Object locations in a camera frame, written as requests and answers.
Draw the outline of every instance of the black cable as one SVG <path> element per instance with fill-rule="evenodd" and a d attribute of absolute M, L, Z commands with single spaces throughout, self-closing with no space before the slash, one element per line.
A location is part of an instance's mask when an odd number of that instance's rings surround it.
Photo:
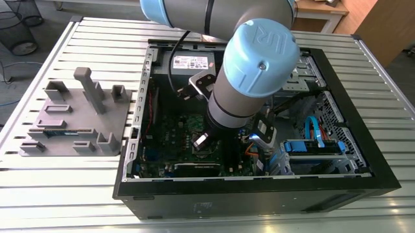
<path fill-rule="evenodd" d="M 0 66 L 1 66 L 1 74 L 3 74 L 3 80 L 4 80 L 4 83 L 7 84 L 7 85 L 9 85 L 9 84 L 12 84 L 12 82 L 13 81 L 7 81 L 5 80 L 5 73 L 4 73 L 4 65 L 3 65 L 3 62 L 0 61 Z"/>
<path fill-rule="evenodd" d="M 297 4 L 297 2 L 296 1 L 293 1 L 293 3 L 295 3 L 295 11 L 296 11 L 296 16 L 295 16 L 295 18 L 299 16 L 299 4 Z"/>
<path fill-rule="evenodd" d="M 319 95 L 321 92 L 323 92 L 323 90 L 316 90 L 316 91 L 311 91 L 311 92 L 304 92 L 304 93 L 296 94 L 284 103 L 281 103 L 277 107 L 275 107 L 272 109 L 275 115 L 277 115 L 279 113 L 285 111 L 297 100 L 300 100 L 300 99 L 303 99 L 304 97 L 308 97 L 308 96 Z"/>
<path fill-rule="evenodd" d="M 167 69 L 167 77 L 168 77 L 168 82 L 169 82 L 169 87 L 173 91 L 173 93 L 179 96 L 179 93 L 177 93 L 177 90 L 173 86 L 173 82 L 172 82 L 172 79 L 171 79 L 171 62 L 173 60 L 173 56 L 175 56 L 175 52 L 177 50 L 177 47 L 179 45 L 181 44 L 181 42 L 184 41 L 187 35 L 189 34 L 189 31 L 185 31 L 185 33 L 183 34 L 180 40 L 177 41 L 175 47 L 173 47 L 173 50 L 171 51 L 171 55 L 169 55 L 169 59 L 168 59 L 168 69 Z"/>

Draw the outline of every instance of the metal worktable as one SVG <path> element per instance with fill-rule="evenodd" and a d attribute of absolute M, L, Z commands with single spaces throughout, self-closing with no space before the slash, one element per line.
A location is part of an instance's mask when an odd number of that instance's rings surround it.
<path fill-rule="evenodd" d="M 148 21 L 84 18 L 71 22 L 0 133 L 0 231 L 53 232 L 414 232 L 415 111 L 364 44 L 347 35 L 295 32 L 303 47 L 323 49 L 402 188 L 324 214 L 139 221 L 112 199 L 117 157 L 20 157 L 19 146 L 47 95 L 48 80 L 80 87 L 76 67 L 89 67 L 104 88 L 137 95 L 147 39 L 181 30 Z M 191 33 L 188 40 L 200 40 Z"/>

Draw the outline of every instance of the sticker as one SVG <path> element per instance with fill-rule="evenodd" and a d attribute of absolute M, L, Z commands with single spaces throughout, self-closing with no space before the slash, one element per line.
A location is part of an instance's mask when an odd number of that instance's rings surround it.
<path fill-rule="evenodd" d="M 208 69 L 208 57 L 175 56 L 173 69 Z"/>
<path fill-rule="evenodd" d="M 213 202 L 200 202 L 193 205 L 193 213 L 205 214 L 212 209 Z"/>
<path fill-rule="evenodd" d="M 336 15 L 345 15 L 345 12 L 341 11 L 331 11 L 329 13 Z"/>
<path fill-rule="evenodd" d="M 260 160 L 256 161 L 256 166 L 257 166 L 257 168 L 259 168 L 260 170 L 264 169 L 264 164 L 261 163 Z"/>

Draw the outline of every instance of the power supply label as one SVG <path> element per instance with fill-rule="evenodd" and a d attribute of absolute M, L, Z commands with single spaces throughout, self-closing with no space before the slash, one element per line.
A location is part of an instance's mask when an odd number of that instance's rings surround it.
<path fill-rule="evenodd" d="M 208 69 L 208 57 L 175 56 L 173 69 Z"/>

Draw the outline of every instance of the trash bin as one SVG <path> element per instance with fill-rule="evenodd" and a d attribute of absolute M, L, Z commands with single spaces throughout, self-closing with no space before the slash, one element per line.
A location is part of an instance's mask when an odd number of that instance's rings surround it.
<path fill-rule="evenodd" d="M 13 12 L 23 15 L 27 26 L 37 26 L 44 22 L 35 0 L 4 0 Z"/>
<path fill-rule="evenodd" d="M 17 12 L 0 12 L 0 43 L 17 56 L 32 53 L 37 48 L 31 30 L 23 23 L 23 15 Z"/>

